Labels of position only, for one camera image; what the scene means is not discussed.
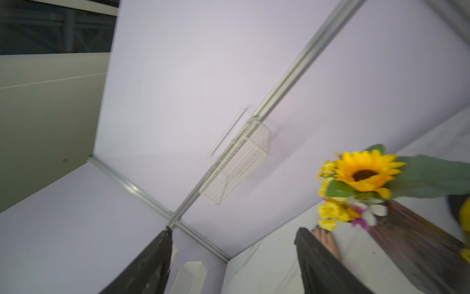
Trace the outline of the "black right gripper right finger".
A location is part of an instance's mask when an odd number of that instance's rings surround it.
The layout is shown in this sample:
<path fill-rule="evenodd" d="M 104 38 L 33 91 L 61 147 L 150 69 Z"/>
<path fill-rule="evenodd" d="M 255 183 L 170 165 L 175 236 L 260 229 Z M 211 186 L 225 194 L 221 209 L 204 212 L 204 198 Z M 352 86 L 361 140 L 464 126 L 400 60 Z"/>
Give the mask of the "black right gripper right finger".
<path fill-rule="evenodd" d="M 372 294 L 306 228 L 301 227 L 294 242 L 306 294 Z"/>

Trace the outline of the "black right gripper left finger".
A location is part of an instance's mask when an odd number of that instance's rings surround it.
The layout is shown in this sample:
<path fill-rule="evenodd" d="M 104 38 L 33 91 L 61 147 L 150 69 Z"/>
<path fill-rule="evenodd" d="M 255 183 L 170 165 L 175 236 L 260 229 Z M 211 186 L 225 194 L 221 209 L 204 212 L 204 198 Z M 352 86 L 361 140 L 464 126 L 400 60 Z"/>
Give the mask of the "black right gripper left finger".
<path fill-rule="evenodd" d="M 101 294 L 162 294 L 170 276 L 173 232 L 161 231 Z"/>

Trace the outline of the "mannequin hand with dark nails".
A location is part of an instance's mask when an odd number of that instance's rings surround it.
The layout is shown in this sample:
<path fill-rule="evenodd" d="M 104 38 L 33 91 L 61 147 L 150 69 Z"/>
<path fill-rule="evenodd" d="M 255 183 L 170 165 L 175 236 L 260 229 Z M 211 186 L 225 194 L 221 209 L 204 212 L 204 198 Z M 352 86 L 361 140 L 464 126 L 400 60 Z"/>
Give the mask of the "mannequin hand with dark nails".
<path fill-rule="evenodd" d="M 322 229 L 317 225 L 312 230 L 312 234 L 338 261 L 341 261 L 339 248 L 330 231 Z"/>

